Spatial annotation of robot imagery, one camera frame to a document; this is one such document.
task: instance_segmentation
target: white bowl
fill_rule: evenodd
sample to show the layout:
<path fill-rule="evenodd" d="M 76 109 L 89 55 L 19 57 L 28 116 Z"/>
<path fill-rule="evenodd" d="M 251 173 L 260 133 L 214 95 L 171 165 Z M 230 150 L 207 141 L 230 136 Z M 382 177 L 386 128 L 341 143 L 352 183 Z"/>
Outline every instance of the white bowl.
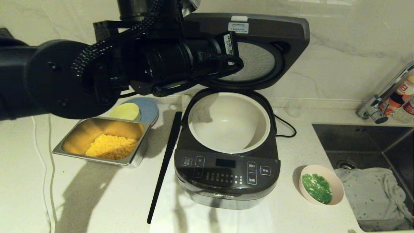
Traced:
<path fill-rule="evenodd" d="M 330 203 L 320 203 L 306 191 L 305 187 L 302 184 L 302 176 L 305 174 L 317 174 L 318 176 L 322 176 L 323 178 L 325 178 L 326 181 L 328 181 L 332 192 L 332 201 Z M 302 195 L 308 201 L 319 206 L 333 206 L 340 203 L 344 198 L 344 186 L 342 185 L 341 180 L 336 176 L 336 174 L 333 171 L 319 165 L 309 165 L 302 170 L 301 177 L 299 179 L 299 189 Z"/>
<path fill-rule="evenodd" d="M 188 116 L 191 133 L 205 147 L 228 154 L 260 146 L 270 132 L 270 118 L 257 101 L 219 92 L 197 101 Z"/>

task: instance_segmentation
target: green vegetable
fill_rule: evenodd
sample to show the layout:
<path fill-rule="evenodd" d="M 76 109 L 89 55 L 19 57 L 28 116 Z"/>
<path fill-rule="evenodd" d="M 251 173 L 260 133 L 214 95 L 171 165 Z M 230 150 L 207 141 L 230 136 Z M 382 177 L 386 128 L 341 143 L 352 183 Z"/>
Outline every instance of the green vegetable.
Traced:
<path fill-rule="evenodd" d="M 328 204 L 332 201 L 332 192 L 328 181 L 317 174 L 302 176 L 302 184 L 311 197 L 320 203 Z"/>

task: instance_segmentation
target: open lid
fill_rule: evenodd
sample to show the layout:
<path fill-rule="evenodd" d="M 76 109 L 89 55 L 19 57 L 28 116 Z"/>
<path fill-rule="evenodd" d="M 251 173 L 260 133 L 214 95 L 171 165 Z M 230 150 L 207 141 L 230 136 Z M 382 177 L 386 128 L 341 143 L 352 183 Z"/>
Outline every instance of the open lid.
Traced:
<path fill-rule="evenodd" d="M 306 19 L 271 15 L 192 13 L 201 32 L 217 35 L 235 31 L 244 68 L 232 75 L 202 83 L 228 90 L 260 90 L 275 84 L 309 44 Z"/>

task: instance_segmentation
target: digital display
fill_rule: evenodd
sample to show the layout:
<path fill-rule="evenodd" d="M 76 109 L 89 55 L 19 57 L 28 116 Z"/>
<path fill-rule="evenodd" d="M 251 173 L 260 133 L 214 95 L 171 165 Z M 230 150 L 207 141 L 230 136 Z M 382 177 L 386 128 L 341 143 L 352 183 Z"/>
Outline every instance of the digital display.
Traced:
<path fill-rule="evenodd" d="M 218 158 L 218 159 L 216 159 L 216 166 L 235 168 L 236 167 L 236 161 L 235 160 L 228 160 L 228 159 Z"/>

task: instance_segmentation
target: metal container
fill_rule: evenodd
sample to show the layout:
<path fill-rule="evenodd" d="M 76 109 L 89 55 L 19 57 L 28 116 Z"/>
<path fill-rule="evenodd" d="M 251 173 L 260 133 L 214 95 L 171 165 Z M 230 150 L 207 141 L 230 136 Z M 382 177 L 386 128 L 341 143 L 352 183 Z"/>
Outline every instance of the metal container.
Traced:
<path fill-rule="evenodd" d="M 136 122 L 108 117 L 94 117 L 81 120 L 55 147 L 53 153 L 99 163 L 134 168 L 141 163 L 147 151 L 148 139 L 145 136 L 149 128 L 149 122 Z M 85 155 L 91 143 L 101 134 L 132 138 L 137 140 L 137 146 L 130 155 L 119 160 Z"/>

